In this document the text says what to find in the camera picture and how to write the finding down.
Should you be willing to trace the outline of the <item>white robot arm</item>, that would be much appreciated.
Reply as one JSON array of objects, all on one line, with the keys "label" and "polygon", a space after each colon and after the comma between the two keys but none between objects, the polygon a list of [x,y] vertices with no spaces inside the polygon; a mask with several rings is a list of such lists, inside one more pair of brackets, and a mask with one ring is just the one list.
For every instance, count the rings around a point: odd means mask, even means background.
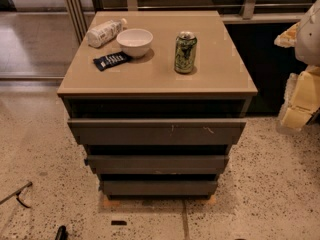
[{"label": "white robot arm", "polygon": [[307,65],[299,75],[290,74],[278,115],[280,127],[300,131],[320,109],[320,0],[274,44],[293,47],[295,58]]}]

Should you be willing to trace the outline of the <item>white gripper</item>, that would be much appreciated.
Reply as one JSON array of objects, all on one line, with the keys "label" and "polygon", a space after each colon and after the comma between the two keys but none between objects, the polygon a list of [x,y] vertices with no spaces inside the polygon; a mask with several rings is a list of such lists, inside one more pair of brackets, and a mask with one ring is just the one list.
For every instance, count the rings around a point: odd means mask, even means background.
[{"label": "white gripper", "polygon": [[[293,24],[278,35],[274,44],[290,48],[296,44],[299,23]],[[300,130],[320,108],[320,67],[308,66],[299,75],[291,73],[280,109],[280,125]]]}]

